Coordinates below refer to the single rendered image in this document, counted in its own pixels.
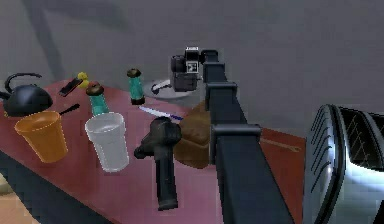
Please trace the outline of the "black spoon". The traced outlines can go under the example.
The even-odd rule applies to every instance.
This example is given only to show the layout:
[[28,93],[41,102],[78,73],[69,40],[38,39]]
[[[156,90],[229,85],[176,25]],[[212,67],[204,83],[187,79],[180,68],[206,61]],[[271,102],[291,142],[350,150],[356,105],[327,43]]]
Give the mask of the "black spoon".
[[59,114],[63,115],[63,114],[69,113],[71,111],[77,110],[79,108],[80,108],[80,104],[76,103],[76,104],[70,106],[69,108],[65,109],[64,111],[59,112]]

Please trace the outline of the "brown wooden stick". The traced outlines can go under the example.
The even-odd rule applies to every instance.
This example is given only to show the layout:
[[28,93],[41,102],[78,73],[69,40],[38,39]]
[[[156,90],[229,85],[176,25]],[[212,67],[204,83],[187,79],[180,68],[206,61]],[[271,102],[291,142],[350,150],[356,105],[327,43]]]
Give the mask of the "brown wooden stick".
[[266,144],[270,144],[270,145],[274,145],[274,146],[278,146],[278,147],[281,147],[281,148],[288,149],[288,150],[290,150],[292,152],[299,152],[299,151],[301,151],[300,147],[292,146],[292,145],[287,145],[287,144],[284,144],[284,143],[276,142],[276,141],[265,139],[265,138],[260,138],[260,141],[263,142],[263,143],[266,143]]

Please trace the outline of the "black phone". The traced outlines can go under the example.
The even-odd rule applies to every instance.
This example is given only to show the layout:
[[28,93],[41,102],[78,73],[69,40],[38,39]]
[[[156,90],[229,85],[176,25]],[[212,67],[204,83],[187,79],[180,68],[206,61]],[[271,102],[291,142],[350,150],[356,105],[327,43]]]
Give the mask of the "black phone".
[[73,78],[70,82],[68,82],[64,87],[60,89],[58,94],[62,97],[66,97],[70,94],[75,88],[77,88],[83,82],[82,79]]

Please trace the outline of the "yellow round object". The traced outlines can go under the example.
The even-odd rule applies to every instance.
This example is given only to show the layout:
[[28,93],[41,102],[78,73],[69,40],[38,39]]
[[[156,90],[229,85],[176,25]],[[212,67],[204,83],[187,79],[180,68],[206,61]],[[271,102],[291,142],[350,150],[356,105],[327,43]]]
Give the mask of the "yellow round object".
[[86,89],[89,85],[88,75],[85,72],[80,72],[77,75],[77,78],[81,80],[81,83],[78,85],[78,87]]

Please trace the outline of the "white dish with blue coloring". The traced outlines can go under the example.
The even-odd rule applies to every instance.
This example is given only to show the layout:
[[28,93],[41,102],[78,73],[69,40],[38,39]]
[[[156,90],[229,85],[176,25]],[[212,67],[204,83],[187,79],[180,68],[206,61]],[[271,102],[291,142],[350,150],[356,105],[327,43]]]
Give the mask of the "white dish with blue coloring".
[[177,98],[184,98],[192,94],[192,91],[175,92],[173,88],[166,88],[166,89],[161,89],[159,91],[159,94],[155,95],[152,93],[151,87],[157,81],[158,80],[149,81],[143,85],[143,91],[146,97],[157,98],[157,99],[177,99]]

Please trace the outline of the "red table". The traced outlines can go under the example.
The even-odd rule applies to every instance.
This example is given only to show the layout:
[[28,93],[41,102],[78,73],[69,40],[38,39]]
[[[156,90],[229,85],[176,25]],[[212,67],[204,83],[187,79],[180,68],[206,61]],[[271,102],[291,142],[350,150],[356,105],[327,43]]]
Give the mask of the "red table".
[[[85,91],[75,89],[67,97],[57,91],[67,81],[46,87],[62,111],[79,103],[80,108],[62,116],[67,155],[55,163],[43,163],[14,125],[20,118],[5,117],[0,103],[0,172],[30,214],[41,224],[224,224],[215,166],[195,169],[175,161],[179,207],[158,211],[155,163],[136,160],[134,148],[148,132],[153,116],[131,105],[128,92],[105,88],[112,112],[124,116],[129,165],[117,173],[102,170],[93,144],[84,130],[91,117]],[[301,148],[292,152],[261,143],[285,202],[296,224],[302,222],[302,178],[305,140],[264,129],[262,137]]]

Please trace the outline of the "teal shaker with brown cap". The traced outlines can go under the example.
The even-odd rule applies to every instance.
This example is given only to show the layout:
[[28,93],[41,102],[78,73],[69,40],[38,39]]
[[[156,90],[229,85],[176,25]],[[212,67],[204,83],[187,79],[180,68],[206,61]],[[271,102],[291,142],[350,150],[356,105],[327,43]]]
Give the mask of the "teal shaker with brown cap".
[[142,105],[145,103],[145,96],[141,84],[141,71],[137,68],[132,68],[127,71],[129,78],[129,91],[131,97],[131,103],[133,105]]
[[104,96],[104,87],[101,84],[98,82],[90,82],[86,89],[86,94],[89,97],[92,114],[94,116],[109,112]]

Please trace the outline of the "silver toaster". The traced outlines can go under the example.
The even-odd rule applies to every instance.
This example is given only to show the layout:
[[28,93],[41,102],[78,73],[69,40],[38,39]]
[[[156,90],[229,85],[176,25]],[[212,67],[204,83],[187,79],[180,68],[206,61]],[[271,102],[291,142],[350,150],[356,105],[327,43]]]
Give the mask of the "silver toaster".
[[306,137],[302,224],[384,224],[384,114],[319,108]]

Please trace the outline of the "black kettle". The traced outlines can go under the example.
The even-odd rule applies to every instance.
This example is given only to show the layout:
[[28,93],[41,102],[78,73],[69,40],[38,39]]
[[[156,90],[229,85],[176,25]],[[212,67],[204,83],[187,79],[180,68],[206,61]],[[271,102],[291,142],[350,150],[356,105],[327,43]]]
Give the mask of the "black kettle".
[[0,91],[0,99],[7,116],[24,117],[50,108],[53,104],[50,94],[36,84],[10,87],[11,81],[21,76],[41,78],[41,75],[36,73],[15,73],[5,80],[5,92]]

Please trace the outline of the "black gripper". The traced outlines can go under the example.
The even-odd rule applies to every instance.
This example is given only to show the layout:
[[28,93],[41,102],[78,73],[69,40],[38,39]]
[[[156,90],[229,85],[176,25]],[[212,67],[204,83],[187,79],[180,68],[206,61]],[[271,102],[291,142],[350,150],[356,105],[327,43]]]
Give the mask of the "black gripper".
[[175,55],[171,58],[171,79],[158,80],[151,91],[158,95],[161,89],[172,88],[175,92],[194,91],[197,87],[199,62],[187,61],[183,55]]

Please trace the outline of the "orange cup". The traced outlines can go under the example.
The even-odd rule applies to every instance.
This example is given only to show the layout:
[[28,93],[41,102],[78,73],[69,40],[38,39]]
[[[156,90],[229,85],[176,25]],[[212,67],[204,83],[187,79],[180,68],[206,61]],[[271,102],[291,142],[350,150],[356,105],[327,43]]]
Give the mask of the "orange cup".
[[26,116],[15,124],[14,129],[44,163],[57,162],[68,152],[61,115],[56,111]]

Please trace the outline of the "brown bread loaf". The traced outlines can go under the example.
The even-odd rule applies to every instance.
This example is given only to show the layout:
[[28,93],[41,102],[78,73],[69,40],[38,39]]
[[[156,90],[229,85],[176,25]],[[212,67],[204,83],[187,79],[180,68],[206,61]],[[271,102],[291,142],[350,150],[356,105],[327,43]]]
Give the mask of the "brown bread loaf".
[[210,112],[202,101],[179,123],[182,138],[174,147],[174,158],[189,167],[203,169],[209,164]]

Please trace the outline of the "white cup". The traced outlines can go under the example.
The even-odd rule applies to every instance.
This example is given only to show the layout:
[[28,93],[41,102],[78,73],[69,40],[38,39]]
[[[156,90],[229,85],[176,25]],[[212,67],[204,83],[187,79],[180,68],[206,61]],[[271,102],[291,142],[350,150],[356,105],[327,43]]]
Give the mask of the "white cup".
[[105,172],[119,172],[129,164],[126,127],[121,114],[109,112],[94,116],[85,123],[85,131]]

